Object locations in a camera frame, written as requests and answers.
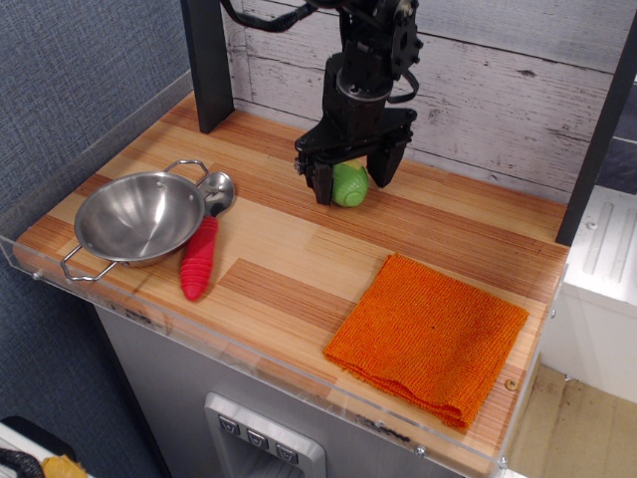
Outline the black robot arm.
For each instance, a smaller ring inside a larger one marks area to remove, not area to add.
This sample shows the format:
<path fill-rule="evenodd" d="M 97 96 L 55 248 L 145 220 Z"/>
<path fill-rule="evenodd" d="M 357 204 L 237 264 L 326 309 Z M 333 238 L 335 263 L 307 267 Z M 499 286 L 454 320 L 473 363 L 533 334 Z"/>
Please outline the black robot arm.
<path fill-rule="evenodd" d="M 295 144 L 297 172 L 319 204 L 332 198 L 336 165 L 365 157 L 375 184 L 393 178 L 411 141 L 418 93 L 411 68 L 423 47 L 415 1 L 350 1 L 338 7 L 342 49 L 325 64 L 322 118 Z"/>

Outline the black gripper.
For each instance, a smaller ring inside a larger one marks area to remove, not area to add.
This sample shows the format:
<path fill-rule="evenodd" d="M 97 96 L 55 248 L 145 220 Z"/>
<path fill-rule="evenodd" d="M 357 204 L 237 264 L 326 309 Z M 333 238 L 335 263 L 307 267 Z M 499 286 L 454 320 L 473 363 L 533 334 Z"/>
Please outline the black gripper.
<path fill-rule="evenodd" d="M 387 186 L 411 141 L 412 109 L 389 108 L 388 97 L 355 95 L 345 81 L 344 54 L 327 60 L 322 93 L 322 118 L 297 139 L 295 169 L 304 174 L 316 202 L 331 205 L 333 165 L 365 156 L 374 183 Z"/>

